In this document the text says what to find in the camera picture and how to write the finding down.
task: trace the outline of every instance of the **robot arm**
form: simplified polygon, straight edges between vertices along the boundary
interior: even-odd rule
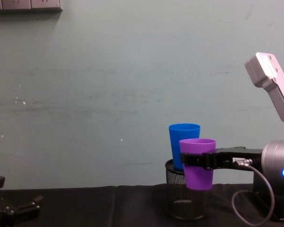
[[[275,56],[270,53],[257,53],[245,64],[245,68],[253,84],[268,92],[284,122],[284,72]]]

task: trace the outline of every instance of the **wall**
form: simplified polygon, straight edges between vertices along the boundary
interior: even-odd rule
[[[218,147],[284,139],[244,62],[284,69],[284,0],[64,0],[0,15],[0,175],[6,188],[165,182],[168,125]],[[220,170],[215,183],[250,183]]]

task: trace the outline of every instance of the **black tablecloth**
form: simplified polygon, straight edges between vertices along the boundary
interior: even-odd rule
[[[15,204],[29,202],[42,195],[44,202],[37,220],[19,227],[245,227],[234,214],[231,196],[250,184],[216,184],[208,192],[207,217],[182,221],[164,211],[166,185],[108,186],[98,188],[12,190],[0,193]],[[258,222],[262,215],[252,198],[239,195],[236,205],[249,221]],[[268,227],[284,223],[268,222]]]

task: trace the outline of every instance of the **cup rim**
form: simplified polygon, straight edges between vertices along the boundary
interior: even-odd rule
[[[170,130],[177,130],[177,131],[198,130],[200,128],[201,128],[200,125],[193,124],[193,123],[179,123],[179,124],[172,124],[172,125],[169,126]]]
[[[213,144],[216,143],[215,140],[210,138],[194,138],[194,139],[185,139],[180,140],[179,143],[185,143],[185,144]]]

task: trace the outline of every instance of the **plastic cup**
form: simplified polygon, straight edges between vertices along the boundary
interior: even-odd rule
[[[212,153],[216,149],[216,141],[212,139],[187,139],[181,140],[179,143],[181,153]],[[213,170],[184,165],[184,176],[186,186],[190,189],[206,191],[213,186]]]
[[[181,163],[180,140],[199,138],[200,125],[198,124],[172,124],[169,126],[170,144],[174,167],[177,170],[183,170]]]

